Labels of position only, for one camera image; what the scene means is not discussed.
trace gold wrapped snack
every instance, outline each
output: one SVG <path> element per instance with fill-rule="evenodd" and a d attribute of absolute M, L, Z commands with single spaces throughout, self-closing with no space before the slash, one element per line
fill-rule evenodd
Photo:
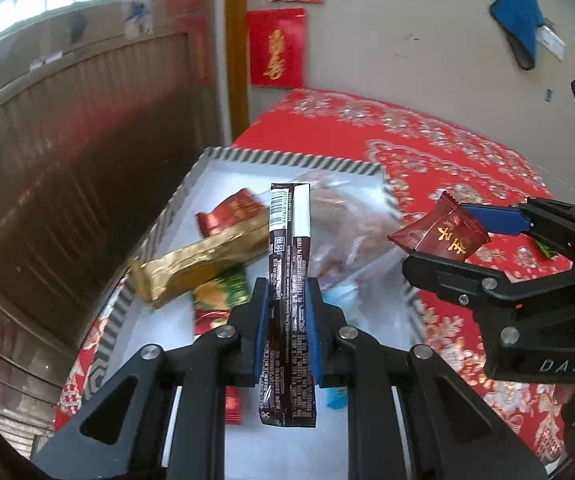
<path fill-rule="evenodd" d="M 165 254 L 158 260 L 130 261 L 139 297 L 155 308 L 268 250 L 268 211 L 219 234 Z"/>

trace brown wrapper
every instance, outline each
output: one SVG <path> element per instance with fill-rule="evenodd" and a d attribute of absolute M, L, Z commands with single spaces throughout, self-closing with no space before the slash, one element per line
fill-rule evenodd
<path fill-rule="evenodd" d="M 223 200 L 211 213 L 196 213 L 195 218 L 199 232 L 207 238 L 257 216 L 264 209 L 250 190 L 242 189 Z"/>
<path fill-rule="evenodd" d="M 270 304 L 261 368 L 263 424 L 314 428 L 316 405 L 305 327 L 310 255 L 309 184 L 272 184 Z"/>
<path fill-rule="evenodd" d="M 387 238 L 407 251 L 420 251 L 464 262 L 490 241 L 485 229 L 444 191 L 423 218 Z"/>
<path fill-rule="evenodd" d="M 224 229 L 147 263 L 130 260 L 130 275 L 142 300 L 155 308 L 216 278 L 267 250 L 268 212 Z"/>

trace white tray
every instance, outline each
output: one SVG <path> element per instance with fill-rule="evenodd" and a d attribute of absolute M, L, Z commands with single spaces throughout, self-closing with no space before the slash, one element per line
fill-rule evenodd
<path fill-rule="evenodd" d="M 294 180 L 308 170 L 325 168 L 339 172 L 347 181 L 345 192 L 369 200 L 375 208 L 399 219 L 388 181 L 378 164 L 293 153 L 261 152 L 237 148 L 209 148 L 162 211 L 144 240 L 140 254 L 146 259 L 187 246 L 200 239 L 194 215 L 210 211 L 243 187 L 261 196 L 273 182 Z M 394 249 L 388 255 L 387 280 L 391 303 L 370 309 L 362 328 L 383 344 L 408 349 L 420 342 L 415 330 L 418 319 L 410 307 L 414 290 L 400 272 L 404 253 Z M 258 276 L 267 277 L 267 256 L 246 266 L 250 287 Z M 192 344 L 194 317 L 191 294 L 183 294 L 158 310 L 148 308 L 129 288 L 117 290 L 122 301 L 131 300 L 127 316 L 114 341 L 102 341 L 100 356 L 107 356 L 105 382 L 143 345 L 156 343 L 164 349 Z M 401 326 L 401 313 L 409 320 Z M 394 320 L 397 330 L 392 330 Z M 240 388 L 241 426 L 226 427 L 226 478 L 229 479 L 342 479 L 347 478 L 347 412 L 325 406 L 326 392 L 316 389 L 317 422 L 314 430 L 263 426 L 258 414 L 258 387 Z"/>

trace white tag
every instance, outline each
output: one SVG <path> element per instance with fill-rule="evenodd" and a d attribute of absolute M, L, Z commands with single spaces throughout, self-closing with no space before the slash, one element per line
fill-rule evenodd
<path fill-rule="evenodd" d="M 543 25 L 536 31 L 536 41 L 542 44 L 547 50 L 554 54 L 560 61 L 563 61 L 563 54 L 565 52 L 565 43 L 559 38 L 554 31 Z"/>

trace hand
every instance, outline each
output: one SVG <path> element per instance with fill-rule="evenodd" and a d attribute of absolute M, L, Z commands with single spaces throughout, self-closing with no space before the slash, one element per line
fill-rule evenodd
<path fill-rule="evenodd" d="M 575 390 L 575 384 L 557 384 L 554 397 L 559 404 L 566 404 L 571 399 Z"/>

